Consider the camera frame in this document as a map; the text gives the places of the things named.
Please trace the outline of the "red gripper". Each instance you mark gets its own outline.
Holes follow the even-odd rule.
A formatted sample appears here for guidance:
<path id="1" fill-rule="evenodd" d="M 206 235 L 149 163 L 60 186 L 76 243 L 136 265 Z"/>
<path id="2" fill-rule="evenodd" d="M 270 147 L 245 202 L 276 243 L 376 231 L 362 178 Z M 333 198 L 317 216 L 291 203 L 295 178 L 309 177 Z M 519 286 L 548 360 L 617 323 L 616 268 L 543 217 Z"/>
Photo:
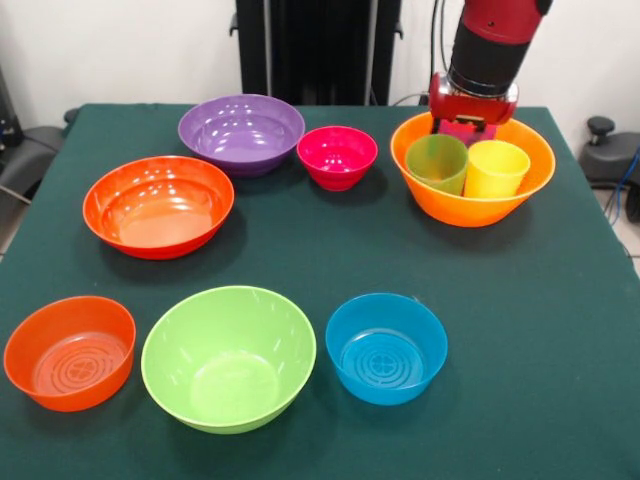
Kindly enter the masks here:
<path id="1" fill-rule="evenodd" d="M 506 123 L 516 109 L 519 88 L 513 83 L 505 94 L 483 97 L 469 94 L 455 86 L 444 73 L 435 73 L 429 85 L 429 110 L 432 133 L 438 133 L 443 121 L 451 124 L 472 124 L 483 132 L 487 125 Z"/>

